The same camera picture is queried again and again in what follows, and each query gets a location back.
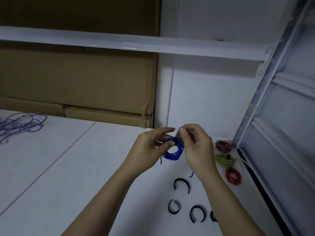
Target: large cardboard box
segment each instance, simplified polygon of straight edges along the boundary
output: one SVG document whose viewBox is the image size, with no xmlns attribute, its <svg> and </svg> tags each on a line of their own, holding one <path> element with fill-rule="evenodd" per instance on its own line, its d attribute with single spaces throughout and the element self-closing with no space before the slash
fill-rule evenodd
<svg viewBox="0 0 315 236">
<path fill-rule="evenodd" d="M 156 72 L 151 52 L 0 43 L 0 95 L 7 97 L 150 115 Z"/>
<path fill-rule="evenodd" d="M 1 0 L 0 25 L 158 36 L 161 0 Z"/>
<path fill-rule="evenodd" d="M 67 118 L 76 118 L 96 122 L 107 122 L 135 127 L 141 127 L 141 121 L 143 121 L 140 114 L 107 111 L 102 109 L 84 108 L 77 106 L 66 107 L 65 115 Z M 145 127 L 147 128 L 152 128 L 153 115 L 145 116 L 143 125 L 145 125 Z"/>
<path fill-rule="evenodd" d="M 43 103 L 26 99 L 0 96 L 0 108 L 17 112 L 65 117 L 63 105 L 57 103 Z"/>
</svg>

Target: forearm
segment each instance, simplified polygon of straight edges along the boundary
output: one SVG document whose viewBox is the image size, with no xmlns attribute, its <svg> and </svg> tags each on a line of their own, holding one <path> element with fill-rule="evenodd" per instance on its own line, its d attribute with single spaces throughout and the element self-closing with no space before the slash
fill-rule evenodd
<svg viewBox="0 0 315 236">
<path fill-rule="evenodd" d="M 265 236 L 218 172 L 204 177 L 202 184 L 224 236 Z"/>
<path fill-rule="evenodd" d="M 62 236 L 108 235 L 136 177 L 122 165 L 77 216 Z"/>
</svg>

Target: person's left hand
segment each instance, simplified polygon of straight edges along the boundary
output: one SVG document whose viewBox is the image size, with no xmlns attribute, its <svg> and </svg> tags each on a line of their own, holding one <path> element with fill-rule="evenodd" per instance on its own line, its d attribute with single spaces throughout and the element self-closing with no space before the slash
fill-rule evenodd
<svg viewBox="0 0 315 236">
<path fill-rule="evenodd" d="M 162 127 L 141 133 L 130 149 L 122 167 L 134 177 L 138 177 L 150 169 L 167 150 L 175 146 L 173 141 L 160 143 L 171 138 L 172 136 L 166 133 L 174 130 L 174 127 Z"/>
</svg>

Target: table surface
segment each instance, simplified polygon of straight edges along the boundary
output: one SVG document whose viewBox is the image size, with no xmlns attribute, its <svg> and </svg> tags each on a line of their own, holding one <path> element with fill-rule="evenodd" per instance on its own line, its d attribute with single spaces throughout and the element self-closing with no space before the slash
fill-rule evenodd
<svg viewBox="0 0 315 236">
<path fill-rule="evenodd" d="M 3 193 L 7 191 L 11 192 L 7 204 L 15 201 L 0 216 L 0 235 L 61 235 L 124 161 L 136 137 L 150 130 L 50 116 L 49 121 L 49 125 L 35 132 L 42 132 L 40 136 L 23 133 L 3 145 L 6 150 L 0 158 L 0 176 L 1 182 L 4 179 L 8 184 L 1 185 L 1 198 L 2 194 L 8 195 Z M 13 167 L 16 158 L 20 163 Z M 267 235 L 281 235 L 240 164 L 237 162 L 235 168 L 242 175 L 242 184 L 228 184 L 229 187 Z M 225 180 L 225 170 L 220 166 L 218 169 Z M 178 161 L 163 159 L 161 165 L 158 161 L 132 184 L 110 235 L 222 235 L 218 224 L 210 219 L 211 206 L 201 182 L 190 175 L 184 153 Z M 190 182 L 190 194 L 180 182 L 174 190 L 176 178 Z M 176 215 L 167 210 L 171 199 L 181 203 Z M 189 211 L 196 204 L 204 206 L 207 218 L 193 224 Z M 197 219 L 203 216 L 198 210 L 194 215 Z"/>
</svg>

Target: red wire coil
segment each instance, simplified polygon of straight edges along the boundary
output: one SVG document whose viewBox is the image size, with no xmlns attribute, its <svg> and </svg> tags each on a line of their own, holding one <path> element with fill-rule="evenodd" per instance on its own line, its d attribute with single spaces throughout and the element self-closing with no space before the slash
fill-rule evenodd
<svg viewBox="0 0 315 236">
<path fill-rule="evenodd" d="M 230 151 L 233 149 L 233 145 L 229 143 L 228 141 L 216 141 L 215 143 L 216 148 L 223 152 L 223 153 L 230 153 Z"/>
<path fill-rule="evenodd" d="M 236 175 L 236 178 L 231 176 L 230 171 Z M 232 183 L 233 185 L 239 185 L 241 183 L 241 180 L 242 180 L 241 174 L 234 168 L 226 169 L 225 177 L 226 177 L 227 181 Z"/>
</svg>

